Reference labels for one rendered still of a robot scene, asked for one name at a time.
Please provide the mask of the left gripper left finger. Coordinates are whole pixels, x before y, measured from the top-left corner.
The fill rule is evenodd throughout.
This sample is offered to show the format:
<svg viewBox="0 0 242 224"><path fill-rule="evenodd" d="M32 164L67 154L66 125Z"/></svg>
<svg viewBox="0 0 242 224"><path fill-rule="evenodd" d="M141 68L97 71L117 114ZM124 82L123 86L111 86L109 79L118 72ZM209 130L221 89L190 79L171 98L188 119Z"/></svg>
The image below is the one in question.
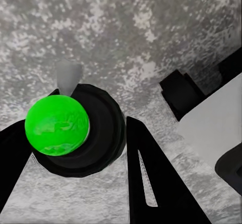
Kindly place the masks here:
<svg viewBox="0 0 242 224"><path fill-rule="evenodd" d="M31 154L25 119L0 131L0 213Z"/></svg>

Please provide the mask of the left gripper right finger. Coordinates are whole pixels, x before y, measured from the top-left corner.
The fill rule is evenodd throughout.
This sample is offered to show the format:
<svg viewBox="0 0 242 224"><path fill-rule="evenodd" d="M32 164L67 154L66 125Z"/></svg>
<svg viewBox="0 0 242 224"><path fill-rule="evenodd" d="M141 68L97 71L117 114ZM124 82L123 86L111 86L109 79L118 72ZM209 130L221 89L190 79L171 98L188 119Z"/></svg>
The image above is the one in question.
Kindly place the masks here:
<svg viewBox="0 0 242 224"><path fill-rule="evenodd" d="M130 224L211 224L146 125L126 124ZM158 207L146 204L138 150Z"/></svg>

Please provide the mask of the insectifuge atomizer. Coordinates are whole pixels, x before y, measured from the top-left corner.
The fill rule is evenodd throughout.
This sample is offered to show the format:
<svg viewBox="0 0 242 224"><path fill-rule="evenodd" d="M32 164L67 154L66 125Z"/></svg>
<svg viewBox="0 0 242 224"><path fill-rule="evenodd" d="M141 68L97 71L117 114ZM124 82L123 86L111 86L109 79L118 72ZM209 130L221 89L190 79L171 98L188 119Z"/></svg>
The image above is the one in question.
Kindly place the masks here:
<svg viewBox="0 0 242 224"><path fill-rule="evenodd" d="M53 174L83 178L103 171L127 152L126 120L105 90L78 84L79 62L52 63L58 89L38 100L25 119L32 152Z"/></svg>

